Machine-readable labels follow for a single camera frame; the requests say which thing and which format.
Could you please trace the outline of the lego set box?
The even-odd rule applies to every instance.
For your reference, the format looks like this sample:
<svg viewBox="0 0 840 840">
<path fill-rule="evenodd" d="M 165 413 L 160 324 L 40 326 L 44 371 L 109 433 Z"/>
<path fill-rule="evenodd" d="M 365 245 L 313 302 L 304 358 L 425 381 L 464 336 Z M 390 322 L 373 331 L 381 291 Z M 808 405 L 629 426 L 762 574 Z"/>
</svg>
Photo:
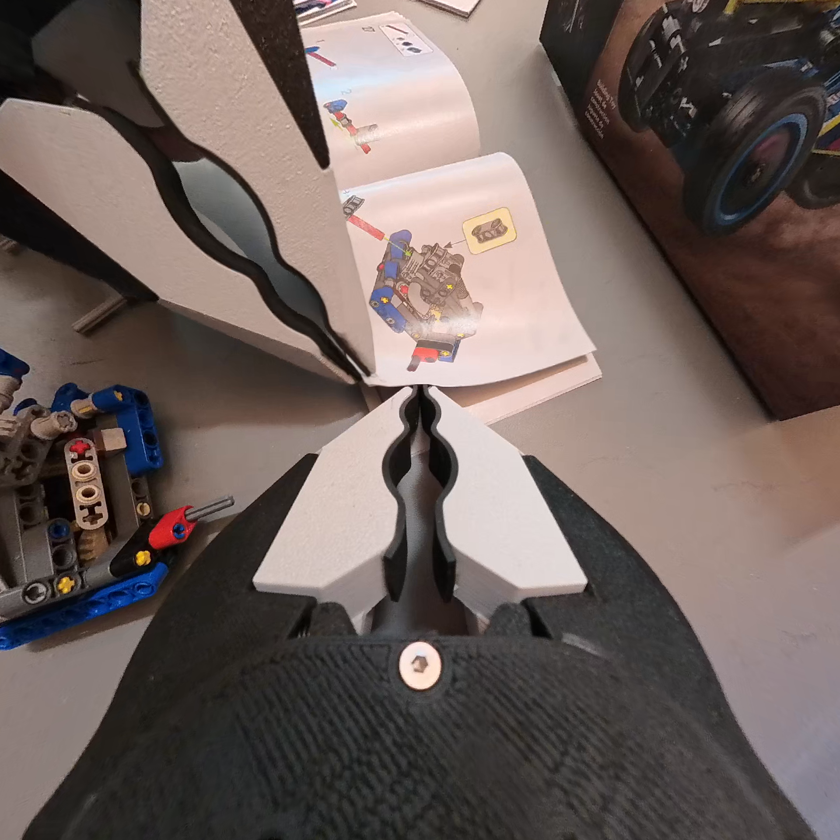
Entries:
<svg viewBox="0 0 840 840">
<path fill-rule="evenodd" d="M 837 406 L 838 1 L 551 1 L 540 43 L 769 413 Z"/>
</svg>

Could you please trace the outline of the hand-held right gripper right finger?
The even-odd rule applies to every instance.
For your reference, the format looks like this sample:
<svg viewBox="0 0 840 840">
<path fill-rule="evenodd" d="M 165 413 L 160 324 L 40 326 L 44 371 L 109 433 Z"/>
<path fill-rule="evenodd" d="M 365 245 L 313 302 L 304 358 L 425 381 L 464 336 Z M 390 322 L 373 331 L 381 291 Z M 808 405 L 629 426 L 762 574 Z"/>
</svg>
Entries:
<svg viewBox="0 0 840 840">
<path fill-rule="evenodd" d="M 437 387 L 420 391 L 434 508 L 434 580 L 482 633 L 505 604 L 579 594 L 586 575 L 524 455 Z"/>
</svg>

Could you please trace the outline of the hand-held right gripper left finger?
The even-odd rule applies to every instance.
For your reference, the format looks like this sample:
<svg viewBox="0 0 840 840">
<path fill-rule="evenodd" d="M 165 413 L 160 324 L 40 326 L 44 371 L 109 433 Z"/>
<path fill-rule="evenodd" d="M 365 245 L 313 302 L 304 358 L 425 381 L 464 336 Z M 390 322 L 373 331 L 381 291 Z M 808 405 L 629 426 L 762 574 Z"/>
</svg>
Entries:
<svg viewBox="0 0 840 840">
<path fill-rule="evenodd" d="M 406 579 L 406 504 L 417 387 L 405 387 L 318 453 L 258 567 L 259 592 L 337 603 L 359 634 Z"/>
</svg>

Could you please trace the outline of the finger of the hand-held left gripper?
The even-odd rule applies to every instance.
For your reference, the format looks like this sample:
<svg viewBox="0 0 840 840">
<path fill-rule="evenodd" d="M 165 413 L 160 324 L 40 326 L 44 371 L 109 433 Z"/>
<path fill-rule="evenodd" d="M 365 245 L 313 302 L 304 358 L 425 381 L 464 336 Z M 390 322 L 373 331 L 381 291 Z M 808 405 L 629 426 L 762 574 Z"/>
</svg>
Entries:
<svg viewBox="0 0 840 840">
<path fill-rule="evenodd" d="M 375 371 L 339 191 L 315 160 L 232 2 L 142 1 L 140 77 L 164 117 L 242 186 L 273 256 L 314 296 L 298 312 Z"/>
<path fill-rule="evenodd" d="M 290 308 L 256 262 L 220 242 L 174 166 L 107 109 L 9 98 L 2 171 L 125 269 L 158 302 L 340 382 L 361 381 L 329 330 Z"/>
</svg>

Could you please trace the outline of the light grey lego axle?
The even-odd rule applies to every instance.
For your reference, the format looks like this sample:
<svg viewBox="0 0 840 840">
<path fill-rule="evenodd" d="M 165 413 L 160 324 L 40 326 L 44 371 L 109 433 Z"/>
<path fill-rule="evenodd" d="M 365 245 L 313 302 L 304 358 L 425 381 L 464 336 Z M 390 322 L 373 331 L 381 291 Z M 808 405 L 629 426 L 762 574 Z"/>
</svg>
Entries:
<svg viewBox="0 0 840 840">
<path fill-rule="evenodd" d="M 71 324 L 74 333 L 88 336 L 128 307 L 130 300 L 122 295 L 112 295 Z"/>
</svg>

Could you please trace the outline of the lego instruction booklet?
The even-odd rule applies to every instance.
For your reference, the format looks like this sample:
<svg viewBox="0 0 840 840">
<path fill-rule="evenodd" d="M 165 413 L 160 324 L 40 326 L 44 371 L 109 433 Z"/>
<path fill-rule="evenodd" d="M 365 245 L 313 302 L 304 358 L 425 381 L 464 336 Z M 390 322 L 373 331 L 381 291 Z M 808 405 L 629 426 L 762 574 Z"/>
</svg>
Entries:
<svg viewBox="0 0 840 840">
<path fill-rule="evenodd" d="M 600 378 L 529 184 L 479 154 L 445 52 L 396 12 L 302 40 L 371 327 L 365 383 L 436 385 L 492 423 Z"/>
</svg>

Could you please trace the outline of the partly built lego vehicle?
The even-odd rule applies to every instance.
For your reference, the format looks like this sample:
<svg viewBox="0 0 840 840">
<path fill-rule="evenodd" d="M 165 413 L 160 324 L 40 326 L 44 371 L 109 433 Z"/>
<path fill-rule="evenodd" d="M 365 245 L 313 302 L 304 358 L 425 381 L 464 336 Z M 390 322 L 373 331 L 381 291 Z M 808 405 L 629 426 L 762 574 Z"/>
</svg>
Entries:
<svg viewBox="0 0 840 840">
<path fill-rule="evenodd" d="M 156 513 L 163 466 L 149 397 L 63 384 L 44 405 L 14 398 L 28 364 L 1 350 L 1 649 L 54 636 L 158 592 L 222 497 Z"/>
</svg>

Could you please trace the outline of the lego sticker sheet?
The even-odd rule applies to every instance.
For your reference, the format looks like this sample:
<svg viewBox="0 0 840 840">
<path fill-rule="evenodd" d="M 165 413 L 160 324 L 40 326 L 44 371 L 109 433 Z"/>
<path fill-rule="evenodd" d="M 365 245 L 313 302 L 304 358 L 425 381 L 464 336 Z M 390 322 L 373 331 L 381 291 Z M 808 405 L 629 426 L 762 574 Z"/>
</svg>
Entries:
<svg viewBox="0 0 840 840">
<path fill-rule="evenodd" d="M 301 28 L 357 7 L 355 1 L 293 1 L 293 10 Z"/>
</svg>

